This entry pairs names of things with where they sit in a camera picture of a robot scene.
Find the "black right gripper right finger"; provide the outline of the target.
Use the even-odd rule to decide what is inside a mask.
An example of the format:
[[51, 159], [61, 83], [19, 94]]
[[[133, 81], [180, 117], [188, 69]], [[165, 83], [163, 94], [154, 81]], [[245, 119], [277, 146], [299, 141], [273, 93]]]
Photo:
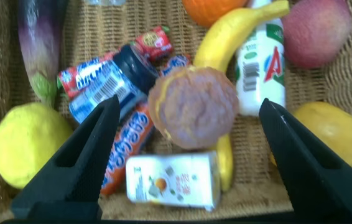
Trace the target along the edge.
[[352, 167], [281, 105], [265, 99], [259, 118], [298, 218], [352, 223]]

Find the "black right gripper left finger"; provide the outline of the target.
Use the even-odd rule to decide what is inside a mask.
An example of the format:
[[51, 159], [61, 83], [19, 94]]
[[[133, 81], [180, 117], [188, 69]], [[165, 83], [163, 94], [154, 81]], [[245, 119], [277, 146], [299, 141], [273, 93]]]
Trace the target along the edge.
[[101, 185], [119, 123], [117, 96], [101, 102], [13, 199], [21, 220], [99, 220]]

